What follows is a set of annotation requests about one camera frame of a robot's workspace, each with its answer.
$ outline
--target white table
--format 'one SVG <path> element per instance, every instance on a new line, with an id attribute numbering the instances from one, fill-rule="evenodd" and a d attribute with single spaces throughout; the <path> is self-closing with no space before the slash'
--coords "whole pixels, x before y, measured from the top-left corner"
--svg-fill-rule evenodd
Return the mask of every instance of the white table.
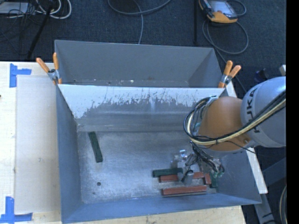
<path id="1" fill-rule="evenodd" d="M 10 63 L 31 69 L 9 87 Z M 232 84 L 228 92 L 235 96 Z M 55 86 L 37 63 L 0 62 L 0 214 L 5 197 L 15 199 L 15 214 L 33 212 L 27 223 L 59 223 L 60 194 Z M 267 193 L 255 154 L 248 152 L 260 194 Z M 92 224 L 206 223 L 244 224 L 240 206 L 128 217 Z"/>

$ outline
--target wooden block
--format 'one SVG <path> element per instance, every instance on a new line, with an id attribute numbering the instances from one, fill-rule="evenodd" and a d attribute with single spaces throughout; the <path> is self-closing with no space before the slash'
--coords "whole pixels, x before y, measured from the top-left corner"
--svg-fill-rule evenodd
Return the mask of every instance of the wooden block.
<path id="1" fill-rule="evenodd" d="M 169 188 L 163 189 L 162 195 L 163 196 L 170 196 L 170 195 L 181 195 L 181 194 L 194 194 L 206 191 L 206 185 L 199 185 L 195 187 L 179 187 L 179 188 Z"/>
<path id="2" fill-rule="evenodd" d="M 205 174 L 204 182 L 206 185 L 212 184 L 211 177 L 210 177 L 209 173 Z"/>

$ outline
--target electronic device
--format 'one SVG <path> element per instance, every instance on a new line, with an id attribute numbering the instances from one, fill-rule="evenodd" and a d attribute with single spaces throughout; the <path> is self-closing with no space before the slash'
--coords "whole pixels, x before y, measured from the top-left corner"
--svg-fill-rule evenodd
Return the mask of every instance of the electronic device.
<path id="1" fill-rule="evenodd" d="M 238 20 L 237 13 L 225 0 L 199 0 L 199 6 L 212 22 L 227 24 Z"/>

